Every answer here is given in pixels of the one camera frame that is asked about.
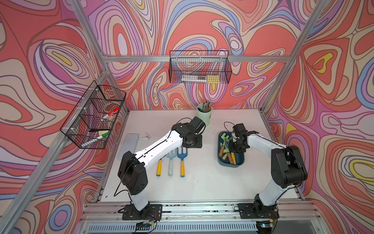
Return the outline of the teal storage box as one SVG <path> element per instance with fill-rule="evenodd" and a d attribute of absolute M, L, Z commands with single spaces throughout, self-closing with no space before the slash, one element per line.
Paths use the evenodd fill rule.
<path fill-rule="evenodd" d="M 218 135 L 218 162 L 222 166 L 237 168 L 244 164 L 244 153 L 232 153 L 228 150 L 228 143 L 232 141 L 230 132 L 221 132 Z"/>

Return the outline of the light blue rake pale handle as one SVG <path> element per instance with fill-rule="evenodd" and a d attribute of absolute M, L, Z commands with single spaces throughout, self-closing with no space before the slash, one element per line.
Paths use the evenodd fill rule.
<path fill-rule="evenodd" d="M 169 159 L 168 176 L 173 176 L 173 159 L 176 157 L 177 157 L 177 148 L 167 153 L 167 158 Z"/>

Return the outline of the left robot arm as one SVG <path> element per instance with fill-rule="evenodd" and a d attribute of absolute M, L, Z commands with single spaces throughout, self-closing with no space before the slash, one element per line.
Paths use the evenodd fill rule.
<path fill-rule="evenodd" d="M 206 124 L 198 117 L 190 122 L 176 123 L 157 142 L 145 149 L 132 153 L 127 151 L 121 160 L 118 170 L 120 183 L 128 191 L 133 207 L 137 211 L 144 210 L 149 205 L 145 188 L 148 185 L 148 171 L 167 153 L 179 147 L 202 148 L 202 133 Z"/>

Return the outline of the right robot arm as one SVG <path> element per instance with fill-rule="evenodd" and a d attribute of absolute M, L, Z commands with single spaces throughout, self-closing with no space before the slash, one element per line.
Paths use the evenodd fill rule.
<path fill-rule="evenodd" d="M 300 149 L 276 143 L 257 131 L 248 131 L 242 123 L 233 126 L 232 137 L 233 141 L 228 144 L 231 152 L 244 153 L 249 148 L 255 148 L 270 157 L 272 179 L 255 196 L 252 212 L 258 218 L 278 218 L 278 200 L 288 190 L 300 187 L 308 178 Z"/>

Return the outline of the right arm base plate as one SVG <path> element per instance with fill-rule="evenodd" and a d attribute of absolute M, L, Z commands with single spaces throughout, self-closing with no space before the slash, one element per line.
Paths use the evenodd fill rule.
<path fill-rule="evenodd" d="M 278 219 L 279 213 L 276 205 L 263 206 L 258 203 L 239 203 L 241 219 Z"/>

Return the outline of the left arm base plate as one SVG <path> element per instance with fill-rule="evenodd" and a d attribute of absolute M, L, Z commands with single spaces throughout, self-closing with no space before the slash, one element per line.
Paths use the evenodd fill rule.
<path fill-rule="evenodd" d="M 162 217 L 162 204 L 148 204 L 143 210 L 138 211 L 134 205 L 129 204 L 118 210 L 123 220 L 151 220 L 159 221 Z"/>

